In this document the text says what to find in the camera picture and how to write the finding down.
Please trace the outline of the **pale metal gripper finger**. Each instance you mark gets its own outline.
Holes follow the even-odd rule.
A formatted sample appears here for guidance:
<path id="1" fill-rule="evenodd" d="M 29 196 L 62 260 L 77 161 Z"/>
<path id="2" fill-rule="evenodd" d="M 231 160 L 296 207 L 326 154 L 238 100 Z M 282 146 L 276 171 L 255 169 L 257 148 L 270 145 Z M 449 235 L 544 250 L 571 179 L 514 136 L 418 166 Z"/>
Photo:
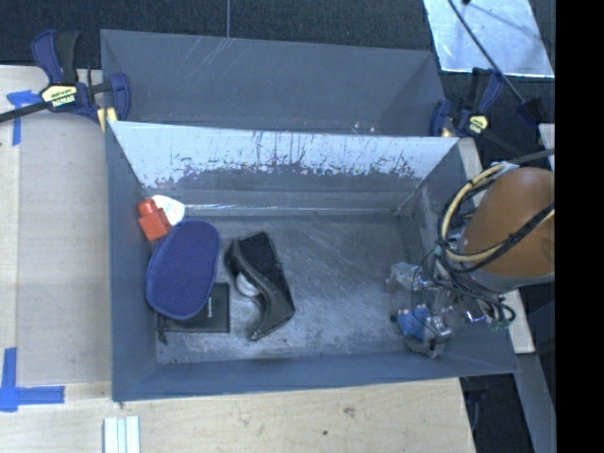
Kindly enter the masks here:
<path id="1" fill-rule="evenodd" d="M 406 347 L 431 359 L 443 355 L 446 343 L 452 338 L 452 329 L 440 315 L 425 318 L 411 316 L 409 332 L 405 334 Z"/>
<path id="2" fill-rule="evenodd" d="M 390 275 L 385 280 L 386 292 L 388 294 L 411 295 L 415 290 L 419 274 L 419 265 L 404 261 L 393 264 Z"/>

